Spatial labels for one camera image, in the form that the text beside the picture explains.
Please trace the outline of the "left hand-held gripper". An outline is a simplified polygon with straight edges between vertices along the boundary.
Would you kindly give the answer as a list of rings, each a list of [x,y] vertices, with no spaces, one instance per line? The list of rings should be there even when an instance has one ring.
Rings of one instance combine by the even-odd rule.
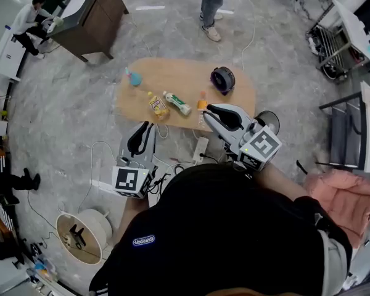
[[[133,127],[121,140],[117,165],[112,168],[112,189],[123,197],[143,199],[155,178],[152,162],[156,144],[156,126],[144,121]]]

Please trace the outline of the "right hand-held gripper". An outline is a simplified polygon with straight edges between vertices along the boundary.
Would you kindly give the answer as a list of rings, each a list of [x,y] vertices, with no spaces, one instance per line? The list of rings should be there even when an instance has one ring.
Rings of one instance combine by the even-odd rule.
[[[239,106],[208,104],[205,123],[228,146],[228,155],[245,170],[261,171],[282,146],[279,124],[251,120]]]

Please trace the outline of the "orange capped bottle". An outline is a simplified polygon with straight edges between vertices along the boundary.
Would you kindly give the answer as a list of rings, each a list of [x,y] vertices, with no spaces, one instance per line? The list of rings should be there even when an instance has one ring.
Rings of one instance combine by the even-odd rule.
[[[203,112],[206,111],[207,105],[208,105],[208,102],[207,102],[206,92],[202,91],[200,93],[200,99],[198,100],[198,103],[197,103],[197,110],[199,112],[198,122],[199,122],[199,129],[200,130],[204,130],[206,128]]]

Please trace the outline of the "yellow juice bottle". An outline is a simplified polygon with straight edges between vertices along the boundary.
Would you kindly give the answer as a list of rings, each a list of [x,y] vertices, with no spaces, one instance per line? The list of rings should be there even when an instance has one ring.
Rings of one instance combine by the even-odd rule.
[[[170,110],[163,102],[162,98],[155,95],[153,92],[148,92],[149,106],[152,109],[154,115],[160,120],[165,121],[170,116]]]

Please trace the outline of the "black round waste bin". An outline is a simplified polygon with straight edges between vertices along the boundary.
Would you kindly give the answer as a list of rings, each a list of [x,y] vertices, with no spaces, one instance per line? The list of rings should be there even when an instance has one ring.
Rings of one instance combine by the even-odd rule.
[[[280,121],[274,112],[270,110],[264,110],[260,112],[255,119],[260,126],[267,126],[275,135],[278,134],[280,130]]]

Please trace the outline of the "green and white bottle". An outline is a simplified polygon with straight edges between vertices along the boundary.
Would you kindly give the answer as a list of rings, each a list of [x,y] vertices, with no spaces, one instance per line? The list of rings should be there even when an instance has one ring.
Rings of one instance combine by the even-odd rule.
[[[164,91],[163,96],[167,102],[174,105],[184,116],[188,116],[191,112],[191,107],[182,101],[178,96],[171,92]]]

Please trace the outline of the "person's right forearm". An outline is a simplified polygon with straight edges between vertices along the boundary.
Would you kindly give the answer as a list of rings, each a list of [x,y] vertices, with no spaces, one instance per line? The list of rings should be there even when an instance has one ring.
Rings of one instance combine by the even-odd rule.
[[[292,201],[308,196],[307,191],[301,185],[289,179],[272,163],[268,163],[261,171],[254,173],[253,177],[261,187],[280,193]]]

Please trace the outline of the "person's left forearm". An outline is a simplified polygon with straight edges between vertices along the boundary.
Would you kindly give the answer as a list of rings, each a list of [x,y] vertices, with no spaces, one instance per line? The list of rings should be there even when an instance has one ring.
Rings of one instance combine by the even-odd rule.
[[[136,199],[128,197],[123,211],[123,216],[120,221],[120,225],[115,236],[115,242],[118,243],[123,237],[126,229],[130,225],[130,222],[136,215],[147,210],[149,208],[149,199],[144,197],[143,199]]]

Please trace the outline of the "oval wooden table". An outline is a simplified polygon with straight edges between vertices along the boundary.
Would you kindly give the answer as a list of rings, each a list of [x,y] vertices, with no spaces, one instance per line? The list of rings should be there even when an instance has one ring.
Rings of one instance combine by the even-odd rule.
[[[224,96],[210,82],[210,74],[216,67],[221,67],[221,64],[164,57],[139,59],[129,66],[129,70],[139,73],[142,82],[139,86],[133,86],[126,75],[122,76],[117,91],[117,112],[131,120],[147,120],[151,123],[210,131],[207,126],[201,127],[197,110],[200,93],[204,91],[209,104],[234,104],[244,109],[251,117],[254,116],[256,94],[249,77],[241,69],[227,65],[234,74],[235,87]],[[170,115],[159,120],[149,105],[148,93],[163,97],[164,91],[177,95],[190,105],[190,114],[185,117],[178,109],[167,104]]]

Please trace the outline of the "purple desk fan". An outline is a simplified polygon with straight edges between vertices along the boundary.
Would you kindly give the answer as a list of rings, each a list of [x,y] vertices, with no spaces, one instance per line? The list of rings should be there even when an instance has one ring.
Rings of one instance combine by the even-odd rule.
[[[224,96],[229,94],[236,84],[235,76],[228,67],[216,67],[210,74],[210,81]]]

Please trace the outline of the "teal spray bottle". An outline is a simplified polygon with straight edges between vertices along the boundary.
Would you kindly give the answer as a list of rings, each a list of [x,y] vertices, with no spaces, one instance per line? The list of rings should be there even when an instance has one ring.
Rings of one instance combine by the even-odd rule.
[[[128,77],[128,81],[131,86],[139,86],[142,83],[142,76],[134,71],[131,71],[128,67],[125,68],[125,75]]]

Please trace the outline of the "grey metal chair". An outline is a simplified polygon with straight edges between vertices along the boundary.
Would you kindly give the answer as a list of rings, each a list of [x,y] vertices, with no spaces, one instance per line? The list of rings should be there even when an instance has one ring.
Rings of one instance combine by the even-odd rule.
[[[315,164],[347,171],[370,173],[370,86],[319,106],[329,109],[329,160]]]

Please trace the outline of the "dark wooden desk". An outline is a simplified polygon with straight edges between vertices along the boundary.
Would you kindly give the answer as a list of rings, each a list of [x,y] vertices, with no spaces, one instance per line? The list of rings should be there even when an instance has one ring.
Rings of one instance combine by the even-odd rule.
[[[83,62],[86,54],[101,52],[112,60],[110,48],[117,37],[120,20],[129,10],[123,0],[84,0],[72,15],[60,15],[63,24],[48,37]]]

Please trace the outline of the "pink jacket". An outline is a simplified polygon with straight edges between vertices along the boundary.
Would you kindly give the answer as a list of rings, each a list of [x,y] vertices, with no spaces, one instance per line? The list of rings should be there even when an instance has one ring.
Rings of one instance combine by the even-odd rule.
[[[352,247],[359,248],[370,222],[370,180],[332,169],[307,174],[304,188],[342,228]]]

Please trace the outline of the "white low cabinet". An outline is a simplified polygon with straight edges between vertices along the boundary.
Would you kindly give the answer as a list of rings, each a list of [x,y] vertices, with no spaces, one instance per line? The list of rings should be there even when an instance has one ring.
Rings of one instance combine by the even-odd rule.
[[[0,40],[0,75],[20,81],[17,76],[26,49],[14,38],[10,28],[6,25]]]

